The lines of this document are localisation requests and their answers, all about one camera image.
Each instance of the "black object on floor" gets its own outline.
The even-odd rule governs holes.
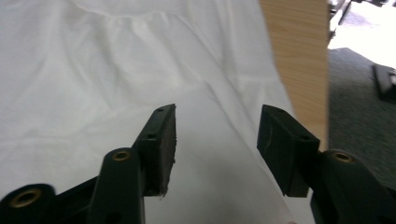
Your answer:
[[[384,65],[373,65],[375,84],[378,89],[379,99],[396,104],[396,70]]]

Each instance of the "wooden panel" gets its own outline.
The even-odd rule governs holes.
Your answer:
[[[261,0],[276,66],[297,119],[327,148],[326,0]]]

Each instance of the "black plastic part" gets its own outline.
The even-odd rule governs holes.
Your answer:
[[[167,191],[175,162],[175,112],[175,105],[156,109],[133,147],[108,153],[95,178],[57,196],[51,186],[43,184],[9,193],[0,202],[0,223],[144,223],[143,196]],[[19,206],[32,198],[34,202],[25,206],[10,206],[13,200]]]
[[[144,183],[137,150],[119,148],[109,152],[93,192],[87,223],[145,223]]]
[[[168,191],[177,144],[175,109],[175,105],[156,109],[134,142],[145,165],[146,196],[162,196]]]
[[[396,223],[396,201],[358,158],[341,150],[320,157],[323,181],[339,217],[336,223]]]
[[[378,90],[379,99],[388,103],[396,104],[396,85],[391,81],[391,67],[380,64],[373,65],[375,85]]]
[[[55,191],[50,185],[35,184],[16,189],[0,202],[0,223],[53,223],[54,199]]]
[[[282,193],[306,197],[304,173],[318,155],[319,140],[286,111],[263,105],[257,149]]]
[[[86,223],[97,177],[92,178],[57,196],[57,219],[59,224]]]

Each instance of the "screw hole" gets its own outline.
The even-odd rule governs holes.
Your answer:
[[[34,203],[41,196],[40,189],[28,189],[18,194],[10,203],[13,208],[25,207],[31,203]]]
[[[113,154],[113,161],[125,161],[131,157],[128,151],[119,151]]]
[[[105,218],[106,224],[115,224],[119,223],[122,220],[122,214],[118,212],[107,214]]]
[[[353,158],[343,152],[336,152],[333,154],[338,161],[353,162]]]

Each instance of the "white fabric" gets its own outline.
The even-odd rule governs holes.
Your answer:
[[[261,106],[291,107],[255,0],[4,0],[0,76],[0,197],[97,175],[175,103],[177,163],[147,223],[295,220],[256,149]]]

